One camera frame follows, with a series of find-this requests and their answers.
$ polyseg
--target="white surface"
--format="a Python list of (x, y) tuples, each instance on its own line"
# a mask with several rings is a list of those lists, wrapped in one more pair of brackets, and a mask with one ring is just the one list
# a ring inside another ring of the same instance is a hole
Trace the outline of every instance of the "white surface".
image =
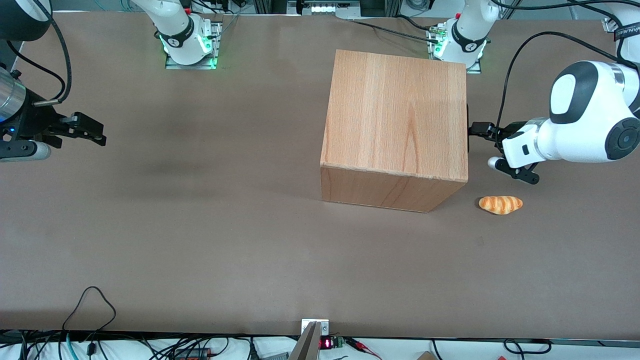
[[(416, 360), (424, 351), (432, 351), (433, 346), (429, 340), (395, 340), (395, 339), (358, 339), (367, 345), (372, 351), (378, 353), (383, 360)], [(175, 340), (153, 340), (149, 341), (156, 349), (167, 347)], [(101, 341), (104, 351), (109, 360), (148, 360), (152, 357), (151, 351), (131, 340)], [(213, 352), (221, 350), (225, 346), (226, 340), (213, 339), (207, 347), (211, 347)], [(283, 352), (291, 352), (296, 342), (284, 337), (254, 338), (254, 343), (260, 357), (273, 356)], [(86, 360), (87, 342), (82, 344), (72, 343), (74, 350), (80, 360)], [(476, 341), (437, 341), (438, 350), (443, 360), (469, 360), (487, 359), (496, 360), (504, 356), (507, 360), (520, 360), (519, 356), (510, 354), (502, 347), (502, 343), (487, 343)], [(524, 350), (541, 350), (545, 345), (522, 345)], [(71, 356), (66, 345), (62, 346), (62, 359), (71, 360)], [(228, 348), (224, 353), (216, 356), (217, 360), (245, 360), (249, 353), (247, 341), (231, 339)], [(18, 359), (20, 355), (20, 345), (14, 345), (0, 349), (0, 359)], [(376, 360), (375, 357), (353, 350), (351, 347), (336, 348), (332, 350), (321, 350), (320, 360), (333, 360), (342, 356), (348, 356), (347, 360)], [(42, 360), (58, 360), (58, 344), (48, 344), (42, 352)], [(103, 360), (104, 356), (98, 352), (92, 357), (94, 360)], [(551, 352), (545, 355), (527, 355), (527, 360), (631, 360), (640, 359), (640, 348), (616, 348), (616, 347), (592, 347), (576, 345), (553, 345)]]
[[(47, 17), (44, 12), (31, 0), (15, 0), (15, 2), (26, 12), (30, 17), (37, 21), (45, 21)], [(49, 0), (40, 0), (40, 4), (51, 13), (51, 2)]]
[(573, 90), (575, 89), (575, 76), (571, 74), (563, 75), (554, 83), (551, 94), (551, 112), (554, 114), (564, 114), (569, 110)]

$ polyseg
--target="brown table surface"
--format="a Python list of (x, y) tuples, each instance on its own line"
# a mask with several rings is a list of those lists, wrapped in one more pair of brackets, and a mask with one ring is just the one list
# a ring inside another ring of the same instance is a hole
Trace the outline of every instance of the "brown table surface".
[[(47, 161), (1, 165), (0, 327), (60, 328), (97, 285), (118, 309), (113, 330), (295, 334), (322, 317), (343, 335), (640, 340), (640, 154), (542, 163), (531, 186), (490, 170), (497, 151), (472, 139), (468, 184), (432, 213), (327, 203), (335, 50), (425, 57), (420, 42), (334, 17), (247, 16), (223, 36), (219, 69), (179, 71), (163, 69), (143, 13), (56, 18), (74, 80), (58, 111), (103, 122), (108, 144), (64, 140)], [(470, 121), (495, 121), (516, 48), (552, 29), (612, 50), (599, 22), (500, 21), (483, 74), (468, 76)], [(64, 74), (52, 31), (24, 53)], [(546, 116), (557, 74), (601, 59), (535, 40), (505, 124)], [(18, 67), (55, 94), (54, 79)], [(524, 207), (491, 215), (475, 206), (485, 195)], [(108, 318), (92, 293), (70, 327)]]

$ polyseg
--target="bread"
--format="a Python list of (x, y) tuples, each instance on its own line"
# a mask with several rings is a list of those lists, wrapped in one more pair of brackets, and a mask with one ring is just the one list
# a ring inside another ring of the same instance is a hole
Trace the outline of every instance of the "bread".
[(485, 196), (478, 202), (481, 208), (496, 215), (507, 215), (522, 207), (522, 200), (515, 196)]

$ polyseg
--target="wooden box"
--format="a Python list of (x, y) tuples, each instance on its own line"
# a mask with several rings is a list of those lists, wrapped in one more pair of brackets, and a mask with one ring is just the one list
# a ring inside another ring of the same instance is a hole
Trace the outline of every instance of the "wooden box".
[(338, 50), (320, 159), (322, 198), (430, 211), (467, 182), (466, 70)]

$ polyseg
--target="wire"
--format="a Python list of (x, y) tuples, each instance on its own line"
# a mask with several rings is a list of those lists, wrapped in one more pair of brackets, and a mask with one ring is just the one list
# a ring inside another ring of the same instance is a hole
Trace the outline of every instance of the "wire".
[(102, 343), (100, 342), (100, 339), (98, 339), (96, 342), (98, 343), (98, 347), (100, 348), (100, 352), (102, 353), (104, 360), (109, 360), (109, 358), (107, 357), (107, 353), (105, 353), (104, 349), (102, 348)]
[(410, 18), (409, 16), (405, 16), (405, 15), (403, 15), (401, 13), (399, 13), (395, 17), (399, 17), (400, 19), (407, 20), (411, 25), (415, 26), (416, 28), (419, 28), (420, 30), (424, 30), (424, 31), (429, 31), (429, 28), (431, 28), (433, 26), (433, 25), (431, 25), (431, 26), (421, 26), (417, 22), (413, 21), (413, 19)]
[(36, 347), (36, 356), (33, 358), (33, 360), (38, 360), (40, 358), (40, 353), (44, 350), (44, 348), (47, 346), (47, 343), (49, 342), (49, 339), (51, 339), (51, 336), (53, 335), (49, 335), (47, 337), (47, 339), (44, 341), (44, 344), (42, 344), (42, 347), (40, 348), (40, 350), (38, 349), (38, 347)]
[(222, 31), (220, 31), (220, 35), (218, 35), (219, 37), (221, 37), (221, 36), (222, 36), (222, 34), (224, 34), (224, 33), (225, 33), (225, 31), (229, 28), (229, 26), (233, 25), (233, 23), (234, 23), (234, 22), (237, 20), (237, 18), (240, 16), (240, 13), (241, 13), (241, 12), (243, 12), (243, 11), (244, 11), (244, 9), (243, 9), (243, 8), (240, 8), (240, 10), (238, 11), (238, 13), (234, 15), (234, 18), (233, 18), (233, 19), (231, 19), (231, 21), (229, 22), (229, 24), (227, 24), (227, 26), (225, 26), (225, 28), (224, 28), (224, 29), (222, 29)]
[[(525, 358), (524, 358), (524, 355), (525, 355), (525, 354), (529, 354), (529, 355), (543, 355), (543, 354), (546, 354), (546, 353), (550, 352), (550, 351), (551, 351), (551, 341), (549, 341), (549, 340), (544, 340), (544, 342), (545, 342), (545, 344), (547, 344), (547, 348), (546, 348), (546, 349), (544, 349), (544, 350), (540, 350), (540, 351), (524, 351), (524, 350), (522, 350), (522, 347), (520, 346), (520, 344), (518, 344), (518, 342), (517, 342), (517, 341), (515, 341), (514, 339), (505, 339), (505, 340), (502, 342), (502, 346), (504, 347), (504, 350), (507, 350), (508, 352), (510, 352), (510, 353), (512, 353), (512, 354), (514, 354), (514, 355), (520, 355), (520, 358), (521, 358), (522, 360), (525, 360)], [(512, 343), (512, 344), (516, 345), (516, 348), (517, 348), (518, 350), (512, 350), (512, 349), (510, 349), (510, 348), (507, 346), (507, 344), (508, 344), (508, 343)]]
[(609, 12), (607, 12), (605, 10), (602, 10), (602, 9), (595, 8), (595, 7), (590, 6), (590, 5), (581, 4), (580, 1), (577, 1), (577, 0), (567, 0), (567, 1), (570, 2), (571, 4), (575, 4), (575, 5), (580, 6), (582, 8), (591, 10), (592, 12), (601, 13), (602, 15), (608, 16), (611, 20), (613, 20), (613, 22), (616, 23), (616, 25), (621, 26), (620, 19), (617, 18), (617, 16), (613, 15), (612, 13), (609, 13)]
[(69, 337), (69, 333), (67, 333), (67, 348), (69, 349), (69, 353), (71, 354), (71, 357), (73, 357), (74, 360), (78, 360), (78, 355), (76, 355), (76, 351), (74, 351), (74, 348), (71, 346), (71, 339)]
[(47, 69), (46, 67), (44, 67), (42, 65), (37, 64), (35, 61), (29, 59), (28, 57), (24, 56), (23, 54), (20, 54), (20, 51), (18, 51), (18, 49), (16, 49), (9, 40), (7, 40), (6, 45), (20, 59), (24, 60), (26, 63), (30, 64), (31, 66), (36, 67), (37, 69), (40, 69), (40, 70), (46, 72), (47, 74), (53, 76), (54, 78), (56, 78), (60, 82), (60, 85), (61, 85), (60, 91), (58, 92), (58, 94), (56, 94), (56, 96), (53, 97), (53, 99), (57, 99), (57, 98), (60, 97), (60, 95), (62, 95), (62, 93), (65, 91), (65, 81), (62, 80), (62, 77), (60, 77), (60, 75), (56, 74), (55, 72)]
[(396, 30), (385, 29), (385, 28), (382, 28), (382, 27), (380, 27), (380, 26), (378, 26), (378, 25), (374, 25), (374, 24), (367, 24), (366, 22), (360, 22), (360, 21), (356, 21), (356, 20), (347, 20), (347, 21), (349, 21), (349, 22), (354, 22), (355, 24), (360, 24), (360, 25), (364, 25), (364, 26), (369, 26), (370, 28), (374, 28), (374, 29), (378, 29), (378, 30), (386, 31), (387, 33), (395, 34), (395, 35), (398, 35), (398, 36), (401, 36), (401, 37), (413, 38), (413, 39), (421, 40), (421, 41), (425, 41), (425, 42), (433, 42), (433, 43), (438, 42), (438, 41), (437, 41), (437, 40), (435, 40), (435, 39), (428, 39), (428, 38), (417, 37), (417, 36), (415, 36), (415, 35), (409, 35), (409, 34), (401, 33), (401, 32), (396, 31)]
[(438, 358), (438, 360), (442, 360), (442, 356), (440, 356), (438, 346), (436, 345), (436, 339), (431, 339), (431, 342), (433, 344), (433, 352), (436, 353), (436, 357)]
[(589, 5), (589, 4), (606, 4), (606, 3), (627, 4), (627, 5), (632, 5), (637, 8), (640, 8), (640, 4), (633, 0), (580, 0), (580, 1), (570, 2), (570, 3), (542, 5), (542, 6), (512, 6), (508, 4), (503, 4), (500, 2), (500, 0), (491, 0), (491, 2), (505, 9), (512, 9), (512, 10), (548, 10), (548, 9), (557, 9), (557, 8), (567, 8), (569, 6), (575, 6), (575, 5), (582, 6), (582, 5)]
[(62, 31), (60, 31), (58, 24), (53, 19), (53, 16), (49, 13), (47, 8), (44, 7), (44, 5), (40, 2), (40, 0), (33, 0), (33, 3), (35, 3), (38, 6), (38, 8), (44, 13), (47, 19), (51, 21), (51, 26), (53, 27), (53, 30), (56, 31), (58, 40), (60, 40), (60, 46), (62, 46), (62, 52), (65, 55), (65, 64), (67, 65), (67, 87), (65, 89), (65, 92), (62, 94), (60, 98), (51, 99), (51, 100), (58, 100), (58, 104), (61, 104), (64, 100), (67, 99), (67, 97), (69, 96), (69, 92), (71, 91), (71, 59), (69, 58), (69, 50), (67, 49), (67, 43), (65, 42), (65, 38), (62, 36)]
[(222, 350), (220, 350), (217, 354), (214, 354), (213, 356), (218, 356), (222, 354), (227, 349), (228, 346), (229, 346), (229, 338), (227, 338), (227, 344), (225, 345), (225, 347), (223, 347)]
[(104, 302), (111, 308), (112, 312), (113, 312), (113, 316), (111, 317), (111, 319), (109, 321), (107, 321), (103, 326), (100, 326), (98, 329), (96, 329), (94, 331), (94, 333), (102, 330), (105, 328), (105, 326), (111, 324), (111, 322), (113, 320), (115, 320), (116, 315), (118, 314), (116, 312), (116, 308), (113, 307), (113, 305), (109, 302), (109, 300), (107, 300), (107, 298), (104, 296), (104, 294), (102, 293), (102, 290), (100, 290), (100, 288), (98, 288), (97, 286), (89, 286), (86, 289), (84, 289), (84, 291), (82, 292), (82, 295), (80, 295), (80, 299), (78, 300), (78, 303), (76, 304), (76, 307), (74, 307), (74, 310), (69, 314), (69, 316), (67, 316), (67, 319), (65, 320), (65, 322), (62, 323), (62, 330), (67, 331), (67, 322), (69, 321), (69, 319), (71, 319), (71, 317), (76, 313), (76, 311), (78, 310), (78, 307), (80, 306), (80, 303), (82, 302), (82, 299), (84, 298), (84, 296), (86, 295), (87, 291), (91, 290), (91, 289), (96, 289), (99, 293), (100, 296), (102, 297), (102, 299), (104, 300)]
[(102, 4), (100, 4), (100, 1), (98, 0), (93, 0), (93, 2), (100, 8), (102, 9), (103, 12), (107, 11), (107, 9), (105, 9)]
[[(559, 33), (556, 31), (542, 31), (541, 33), (537, 33), (535, 35), (531, 35), (527, 40), (525, 40), (522, 45), (520, 45), (520, 47), (518, 48), (518, 50), (516, 50), (516, 53), (513, 55), (512, 59), (511, 59), (511, 63), (509, 64), (509, 67), (507, 68), (507, 73), (504, 76), (504, 88), (502, 89), (502, 99), (500, 100), (500, 110), (498, 111), (498, 118), (495, 122), (495, 127), (499, 128), (500, 127), (500, 120), (502, 119), (502, 112), (504, 110), (504, 103), (505, 103), (505, 98), (507, 96), (507, 87), (509, 85), (509, 76), (511, 75), (511, 69), (513, 68), (513, 64), (516, 62), (516, 59), (518, 58), (518, 55), (520, 54), (520, 52), (522, 51), (522, 49), (533, 39), (537, 38), (537, 37), (541, 37), (543, 35), (553, 35), (553, 36), (557, 36), (557, 37), (561, 37), (561, 38), (565, 38), (568, 40), (571, 40), (575, 43), (578, 43), (584, 47), (586, 47), (587, 49), (594, 51), (602, 56), (605, 56), (606, 58), (612, 60), (612, 61), (616, 61), (616, 62), (620, 62), (626, 66), (632, 67), (633, 69), (635, 69), (635, 65), (631, 64), (629, 61), (624, 60), (624, 59), (620, 59), (615, 57), (612, 54), (609, 54), (607, 52), (605, 52), (602, 49), (599, 49), (583, 40), (580, 40), (578, 38), (575, 38), (571, 35), (567, 35), (565, 33)], [(495, 135), (495, 144), (496, 146), (498, 146), (498, 149), (500, 149), (500, 145), (499, 145), (499, 141), (498, 141), (498, 132), (496, 132)]]

